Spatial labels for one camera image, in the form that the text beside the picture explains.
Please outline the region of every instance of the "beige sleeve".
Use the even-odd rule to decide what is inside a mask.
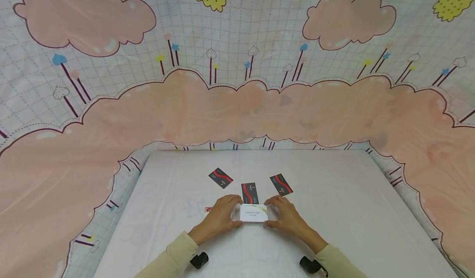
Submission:
[[[135,278],[175,278],[181,275],[196,255],[198,245],[182,232],[156,259],[149,263]]]
[[[366,275],[332,244],[317,253],[315,259],[325,268],[328,278],[366,278]]]

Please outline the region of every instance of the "left hand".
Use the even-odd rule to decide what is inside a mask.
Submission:
[[[242,221],[231,220],[231,212],[237,203],[242,204],[243,202],[241,197],[236,194],[228,194],[219,198],[203,222],[195,226],[188,235],[200,246],[212,238],[240,227]]]

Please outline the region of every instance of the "cartoon backdrop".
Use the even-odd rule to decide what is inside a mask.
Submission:
[[[0,0],[0,277],[92,277],[156,149],[364,150],[474,277],[473,1]]]

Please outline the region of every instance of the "blue heart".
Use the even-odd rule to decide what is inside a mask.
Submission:
[[[68,62],[64,55],[58,53],[54,54],[52,61],[55,66],[60,66],[61,64],[65,64],[66,62]]]

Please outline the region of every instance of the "white tablecloth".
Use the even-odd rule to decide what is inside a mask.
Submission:
[[[224,190],[208,175],[221,168],[234,182]],[[260,203],[287,196],[302,217],[369,278],[456,278],[412,213],[364,151],[159,151],[149,157],[97,269],[96,278],[130,278],[182,231],[204,218],[204,207],[256,182]],[[300,241],[244,224],[200,248],[209,262],[184,277],[307,277]]]

